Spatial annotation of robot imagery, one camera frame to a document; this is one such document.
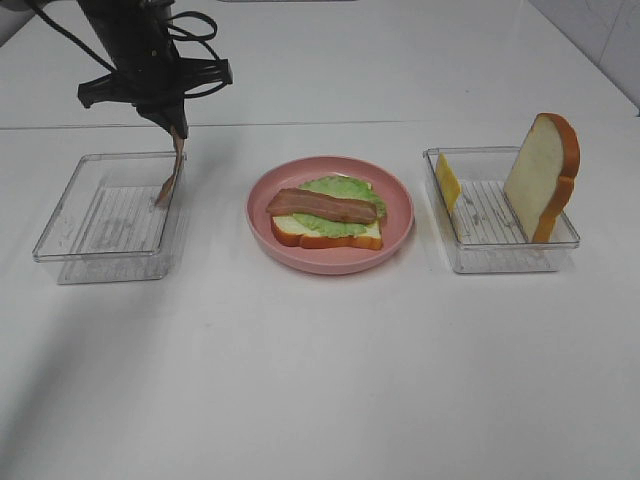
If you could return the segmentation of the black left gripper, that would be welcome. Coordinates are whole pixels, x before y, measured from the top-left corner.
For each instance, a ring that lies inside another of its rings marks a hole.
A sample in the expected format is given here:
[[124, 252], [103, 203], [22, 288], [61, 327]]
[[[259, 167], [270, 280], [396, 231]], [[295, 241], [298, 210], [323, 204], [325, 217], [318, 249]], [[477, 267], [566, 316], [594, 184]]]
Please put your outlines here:
[[113, 62], [112, 71], [78, 86], [86, 108], [101, 102], [135, 106], [139, 116], [188, 138], [184, 99], [233, 83], [229, 61], [213, 50], [215, 20], [171, 12], [170, 1], [81, 1], [79, 6]]

